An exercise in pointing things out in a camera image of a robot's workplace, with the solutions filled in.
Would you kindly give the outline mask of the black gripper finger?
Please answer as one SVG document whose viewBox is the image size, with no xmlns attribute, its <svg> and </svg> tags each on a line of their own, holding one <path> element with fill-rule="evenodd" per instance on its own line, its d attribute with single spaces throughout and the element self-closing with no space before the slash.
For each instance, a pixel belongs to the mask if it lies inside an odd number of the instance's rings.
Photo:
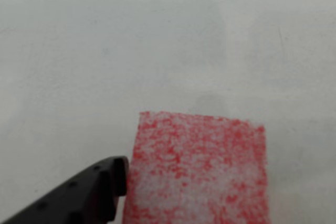
<svg viewBox="0 0 336 224">
<path fill-rule="evenodd" d="M 11 223 L 110 223 L 127 194 L 129 161 L 112 156 L 82 170 L 5 220 Z"/>
</svg>

